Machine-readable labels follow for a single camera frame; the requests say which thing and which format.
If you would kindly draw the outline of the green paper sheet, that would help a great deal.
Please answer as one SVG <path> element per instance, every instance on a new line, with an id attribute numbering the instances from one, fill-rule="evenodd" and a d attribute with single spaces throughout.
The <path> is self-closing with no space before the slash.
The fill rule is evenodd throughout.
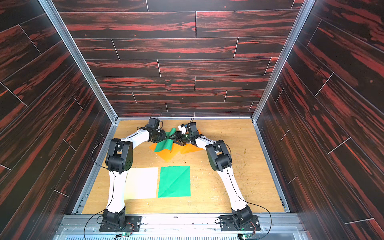
<path id="1" fill-rule="evenodd" d="M 190 167 L 161 167 L 158 198 L 190 196 Z"/>
<path id="2" fill-rule="evenodd" d="M 175 128 L 172 128 L 170 132 L 165 132 L 166 138 L 159 143 L 157 143 L 156 148 L 154 150 L 155 153 L 159 153 L 163 150 L 172 150 L 174 140 L 169 139 L 171 135 L 173 135 L 177 130 Z"/>

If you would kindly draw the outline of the orange paper sheet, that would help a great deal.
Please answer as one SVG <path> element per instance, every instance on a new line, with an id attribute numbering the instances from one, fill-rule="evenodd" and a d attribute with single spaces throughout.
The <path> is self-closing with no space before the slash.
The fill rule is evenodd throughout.
<path id="1" fill-rule="evenodd" d="M 181 154 L 188 154 L 188 153 L 194 153 L 198 151 L 202 151 L 202 148 L 196 147 L 195 145 L 192 144 L 186 144 L 181 147 L 180 153 Z"/>
<path id="2" fill-rule="evenodd" d="M 160 152 L 155 152 L 155 154 L 157 154 L 160 158 L 162 158 L 164 161 L 168 163 L 173 157 L 175 157 L 181 151 L 181 149 L 182 149 L 182 146 L 173 144 L 171 150 L 164 149 Z"/>

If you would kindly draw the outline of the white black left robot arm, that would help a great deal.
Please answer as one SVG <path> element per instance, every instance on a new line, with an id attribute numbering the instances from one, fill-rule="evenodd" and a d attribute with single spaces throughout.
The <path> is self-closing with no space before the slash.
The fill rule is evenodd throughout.
<path id="1" fill-rule="evenodd" d="M 126 179 L 133 165 L 134 148 L 144 142 L 158 143 L 166 138 L 164 130 L 139 128 L 136 133 L 128 137 L 111 140 L 106 159 L 110 176 L 110 190 L 108 204 L 103 211 L 100 228 L 102 232 L 117 232 L 129 224 L 125 214 L 124 194 Z"/>

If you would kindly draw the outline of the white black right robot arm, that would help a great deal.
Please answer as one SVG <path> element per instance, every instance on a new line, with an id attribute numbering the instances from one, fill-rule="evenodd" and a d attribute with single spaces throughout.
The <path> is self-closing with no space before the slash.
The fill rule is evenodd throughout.
<path id="1" fill-rule="evenodd" d="M 237 184 L 232 156 L 225 142 L 210 140 L 204 135 L 200 135 L 199 132 L 183 134 L 181 131 L 172 134 L 170 139 L 179 145 L 192 144 L 207 151 L 210 166 L 220 176 L 229 196 L 235 226 L 239 230 L 247 227 L 253 219 L 253 212 L 244 200 Z"/>

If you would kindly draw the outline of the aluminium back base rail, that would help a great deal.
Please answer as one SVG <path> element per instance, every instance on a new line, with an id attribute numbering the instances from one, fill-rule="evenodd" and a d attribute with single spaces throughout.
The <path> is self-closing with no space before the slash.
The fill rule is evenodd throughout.
<path id="1" fill-rule="evenodd" d="M 117 121 L 148 121 L 150 117 L 122 117 Z M 160 120 L 190 120 L 192 117 L 159 117 Z M 194 117 L 194 120 L 252 120 L 251 117 Z"/>

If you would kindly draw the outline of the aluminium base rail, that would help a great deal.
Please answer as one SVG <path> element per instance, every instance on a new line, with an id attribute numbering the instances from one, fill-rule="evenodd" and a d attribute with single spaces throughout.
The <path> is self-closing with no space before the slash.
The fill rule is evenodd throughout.
<path id="1" fill-rule="evenodd" d="M 148 121 L 150 117 L 122 117 L 117 121 Z M 159 117 L 160 120 L 190 120 L 192 117 Z M 194 120 L 252 120 L 251 117 L 194 117 Z"/>
<path id="2" fill-rule="evenodd" d="M 285 195 L 285 191 L 282 188 L 282 184 L 281 184 L 280 179 L 278 178 L 278 175 L 277 175 L 278 172 L 276 171 L 275 166 L 274 166 L 274 164 L 272 162 L 272 159 L 270 158 L 270 155 L 269 155 L 269 152 L 267 150 L 267 147 L 266 147 L 266 144 L 264 142 L 264 139 L 262 137 L 260 128 L 258 127 L 258 124 L 257 124 L 256 121 L 252 120 L 252 123 L 253 123 L 253 126 L 255 128 L 257 137 L 259 139 L 260 146 L 261 146 L 262 152 L 263 152 L 263 154 L 265 156 L 265 160 L 266 160 L 266 163 L 268 165 L 269 171 L 271 173 L 271 176 L 272 176 L 273 182 L 275 184 L 276 190 L 278 192 L 278 196 L 279 196 L 280 202 L 281 202 L 281 204 L 282 204 L 282 206 L 284 208 L 285 213 L 287 213 L 287 214 L 291 213 L 291 209 L 289 207 L 289 203 L 287 201 L 287 198 L 286 198 L 286 195 Z"/>
<path id="3" fill-rule="evenodd" d="M 89 198 L 91 190 L 94 186 L 99 171 L 102 168 L 103 160 L 107 154 L 109 143 L 116 133 L 119 121 L 112 123 L 109 131 L 104 139 L 101 139 L 99 143 L 96 143 L 92 148 L 90 158 L 86 162 L 86 173 L 83 176 L 87 177 L 86 180 L 80 180 L 82 185 L 82 191 L 79 193 L 79 197 L 73 207 L 69 207 L 70 214 L 82 214 L 84 206 Z"/>

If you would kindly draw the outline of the aluminium right base rail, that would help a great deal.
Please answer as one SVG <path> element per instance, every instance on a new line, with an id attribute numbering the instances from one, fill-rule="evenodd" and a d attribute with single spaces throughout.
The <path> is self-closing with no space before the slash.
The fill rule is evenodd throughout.
<path id="1" fill-rule="evenodd" d="M 291 213 L 291 209 L 289 207 L 289 203 L 287 201 L 287 198 L 286 198 L 286 195 L 285 195 L 285 191 L 282 188 L 282 184 L 281 184 L 280 179 L 278 178 L 278 175 L 277 175 L 278 172 L 276 171 L 275 166 L 274 166 L 274 164 L 272 162 L 272 159 L 270 158 L 270 155 L 269 155 L 269 152 L 267 150 L 267 147 L 266 147 L 266 144 L 264 142 L 264 139 L 262 137 L 260 128 L 258 127 L 258 124 L 257 124 L 256 121 L 252 120 L 252 123 L 253 123 L 253 126 L 255 128 L 257 137 L 259 139 L 260 146 L 261 146 L 262 152 L 263 152 L 263 154 L 265 156 L 265 160 L 266 160 L 266 163 L 268 165 L 269 171 L 271 173 L 271 176 L 272 176 L 273 182 L 275 184 L 276 190 L 278 192 L 278 196 L 279 196 L 280 202 L 281 202 L 281 204 L 282 204 L 282 206 L 284 208 L 285 213 L 287 213 L 287 214 Z"/>

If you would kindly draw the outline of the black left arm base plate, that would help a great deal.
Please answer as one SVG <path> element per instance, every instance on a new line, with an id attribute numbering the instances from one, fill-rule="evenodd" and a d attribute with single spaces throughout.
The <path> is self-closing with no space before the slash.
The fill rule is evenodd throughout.
<path id="1" fill-rule="evenodd" d="M 99 231 L 105 232 L 139 232 L 142 216 L 103 217 Z"/>

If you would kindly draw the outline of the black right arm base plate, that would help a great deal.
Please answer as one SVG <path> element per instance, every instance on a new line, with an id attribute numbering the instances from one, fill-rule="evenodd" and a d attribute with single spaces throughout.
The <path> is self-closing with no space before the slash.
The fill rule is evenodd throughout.
<path id="1" fill-rule="evenodd" d="M 221 215 L 215 220 L 215 224 L 219 225 L 222 232 L 258 232 L 261 230 L 259 219 L 256 215 L 252 215 L 250 220 L 245 221 L 236 220 L 232 215 Z"/>

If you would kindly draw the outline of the aluminium corner post left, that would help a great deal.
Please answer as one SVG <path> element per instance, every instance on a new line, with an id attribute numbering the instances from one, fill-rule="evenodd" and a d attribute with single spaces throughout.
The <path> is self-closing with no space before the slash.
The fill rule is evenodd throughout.
<path id="1" fill-rule="evenodd" d="M 53 1 L 38 0 L 38 2 L 41 5 L 41 7 L 43 8 L 46 15 L 48 16 L 51 23 L 53 24 L 54 28 L 58 32 L 60 38 L 62 39 L 62 41 L 65 44 L 68 51 L 70 52 L 75 63 L 77 64 L 77 66 L 79 67 L 83 76 L 85 77 L 86 81 L 90 85 L 92 91 L 94 92 L 95 96 L 99 100 L 100 104 L 102 105 L 103 109 L 105 110 L 110 121 L 114 125 L 116 125 L 118 118 L 119 118 L 116 111 L 113 109 L 113 107 L 110 104 L 110 102 L 108 101 L 106 95 L 102 91 L 102 89 L 101 89 L 100 85 L 98 84 L 95 76 L 93 75 L 92 71 L 90 70 L 86 60 L 84 59 L 83 55 L 81 54 L 78 46 L 76 45 L 73 37 L 71 36 L 68 28 L 66 27 L 63 19 L 61 18 L 59 12 L 57 11 Z"/>

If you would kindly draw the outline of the aluminium corner post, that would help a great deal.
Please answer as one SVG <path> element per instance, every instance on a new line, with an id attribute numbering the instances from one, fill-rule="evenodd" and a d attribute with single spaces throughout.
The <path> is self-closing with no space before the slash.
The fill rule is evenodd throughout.
<path id="1" fill-rule="evenodd" d="M 276 65 L 272 71 L 272 74 L 270 76 L 270 79 L 268 81 L 268 84 L 266 86 L 266 89 L 261 97 L 261 100 L 254 112 L 254 114 L 252 115 L 252 122 L 254 124 L 254 126 L 257 125 L 257 120 L 265 106 L 265 104 L 267 103 L 267 100 L 269 98 L 269 96 L 271 95 L 271 92 L 278 80 L 278 77 L 285 65 L 285 62 L 287 61 L 292 49 L 293 49 L 293 46 L 295 44 L 295 42 L 297 41 L 297 38 L 298 36 L 300 35 L 301 31 L 302 31 L 302 28 L 315 4 L 315 0 L 306 0 L 304 1 L 299 13 L 298 13 L 298 16 L 293 24 L 293 27 L 288 35 L 288 38 L 286 40 L 286 43 L 282 49 L 282 52 L 276 62 Z"/>
<path id="2" fill-rule="evenodd" d="M 95 76 L 93 75 L 92 71 L 90 70 L 86 60 L 84 59 L 83 55 L 81 54 L 78 46 L 76 45 L 73 37 L 71 36 L 68 28 L 66 27 L 63 19 L 61 18 L 59 12 L 57 11 L 53 1 L 38 0 L 38 2 L 41 5 L 41 7 L 43 8 L 46 15 L 48 16 L 51 23 L 53 24 L 54 28 L 58 32 L 60 38 L 62 39 L 62 41 L 65 44 L 68 51 L 70 52 L 75 63 L 77 64 L 77 66 L 79 67 L 83 76 L 85 77 L 86 81 L 90 85 L 92 91 L 94 92 L 95 96 L 99 100 L 100 104 L 102 105 L 103 109 L 105 110 L 110 121 L 114 125 L 116 125 L 118 118 L 119 118 L 116 111 L 113 109 L 113 107 L 110 104 L 110 102 L 108 101 L 106 95 L 102 91 L 102 89 L 101 89 L 100 85 L 98 84 Z"/>

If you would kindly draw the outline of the aluminium left base rail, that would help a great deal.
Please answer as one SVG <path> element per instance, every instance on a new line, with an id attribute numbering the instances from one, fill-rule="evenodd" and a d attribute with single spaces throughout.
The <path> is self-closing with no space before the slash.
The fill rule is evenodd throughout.
<path id="1" fill-rule="evenodd" d="M 73 207 L 69 207 L 70 214 L 82 214 L 84 206 L 89 198 L 91 190 L 94 186 L 99 171 L 102 168 L 103 160 L 107 154 L 109 143 L 116 133 L 119 121 L 112 123 L 109 131 L 104 139 L 101 139 L 99 143 L 96 143 L 92 148 L 90 158 L 86 162 L 86 173 L 83 176 L 87 177 L 86 180 L 80 180 L 82 185 L 82 191 L 79 193 L 79 197 Z"/>

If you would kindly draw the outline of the aluminium front frame rail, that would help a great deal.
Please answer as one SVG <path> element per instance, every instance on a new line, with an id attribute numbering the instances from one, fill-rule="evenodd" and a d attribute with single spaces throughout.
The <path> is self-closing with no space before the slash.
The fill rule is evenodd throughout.
<path id="1" fill-rule="evenodd" d="M 261 230 L 222 232 L 215 220 L 220 214 L 139 214 L 139 232 L 99 231 L 102 218 L 66 215 L 55 240 L 309 240 L 297 214 L 257 213 Z"/>

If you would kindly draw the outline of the aluminium corner post right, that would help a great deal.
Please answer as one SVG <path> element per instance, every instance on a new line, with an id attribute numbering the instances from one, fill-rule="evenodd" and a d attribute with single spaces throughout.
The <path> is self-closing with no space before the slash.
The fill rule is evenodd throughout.
<path id="1" fill-rule="evenodd" d="M 298 13 L 298 16 L 293 24 L 293 27 L 288 35 L 288 38 L 286 40 L 286 43 L 282 49 L 282 52 L 276 62 L 276 65 L 272 71 L 272 74 L 270 76 L 270 79 L 268 81 L 268 84 L 266 86 L 266 89 L 261 97 L 261 100 L 254 112 L 254 114 L 252 115 L 252 122 L 254 124 L 254 126 L 257 125 L 257 120 L 265 106 L 265 104 L 267 103 L 267 100 L 269 98 L 269 96 L 271 95 L 271 92 L 278 80 L 278 77 L 285 65 L 285 62 L 287 61 L 292 49 L 293 49 L 293 46 L 295 44 L 295 42 L 297 41 L 297 38 L 298 36 L 300 35 L 301 31 L 302 31 L 302 28 L 315 4 L 315 0 L 306 0 L 304 1 L 299 13 Z"/>

